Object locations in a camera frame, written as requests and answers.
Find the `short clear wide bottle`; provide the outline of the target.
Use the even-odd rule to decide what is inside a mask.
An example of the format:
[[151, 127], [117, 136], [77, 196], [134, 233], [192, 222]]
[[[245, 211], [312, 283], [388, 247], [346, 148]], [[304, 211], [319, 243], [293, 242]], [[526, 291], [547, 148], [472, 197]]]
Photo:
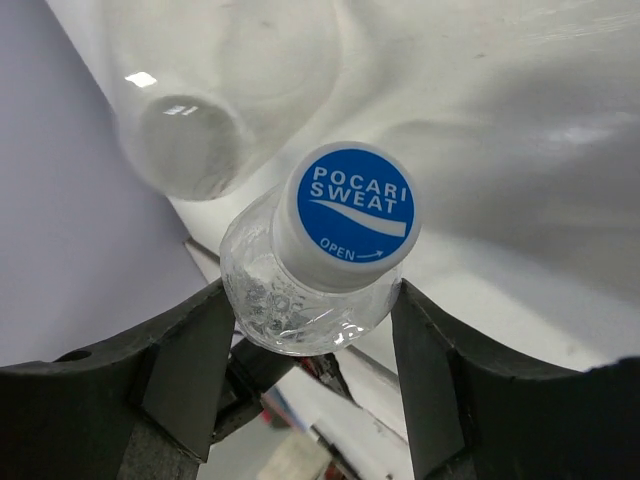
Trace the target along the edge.
[[331, 1], [106, 1], [122, 149], [162, 194], [220, 197], [316, 113], [341, 63]]

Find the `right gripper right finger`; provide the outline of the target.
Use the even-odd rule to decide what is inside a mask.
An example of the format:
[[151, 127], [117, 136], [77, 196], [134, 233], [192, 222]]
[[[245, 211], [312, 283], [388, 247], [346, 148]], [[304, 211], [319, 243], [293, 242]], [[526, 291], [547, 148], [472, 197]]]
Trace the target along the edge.
[[585, 372], [513, 350], [403, 282], [392, 330], [418, 479], [635, 479], [639, 361]]

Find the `clear crushed bottle white cap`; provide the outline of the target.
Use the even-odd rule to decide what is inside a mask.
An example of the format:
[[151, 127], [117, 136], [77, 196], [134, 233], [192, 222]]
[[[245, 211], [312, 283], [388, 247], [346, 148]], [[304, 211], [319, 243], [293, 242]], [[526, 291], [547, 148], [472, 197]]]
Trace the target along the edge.
[[221, 277], [240, 331], [289, 356], [347, 347], [392, 310], [420, 229], [414, 181], [390, 154], [354, 141], [315, 149], [223, 237]]

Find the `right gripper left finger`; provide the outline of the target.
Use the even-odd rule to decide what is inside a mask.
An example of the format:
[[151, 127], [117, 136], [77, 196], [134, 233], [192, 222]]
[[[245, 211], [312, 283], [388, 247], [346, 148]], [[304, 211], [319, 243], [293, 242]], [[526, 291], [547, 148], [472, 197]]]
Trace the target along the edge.
[[1, 370], [5, 479], [193, 479], [209, 456], [233, 319], [220, 282], [52, 362]]

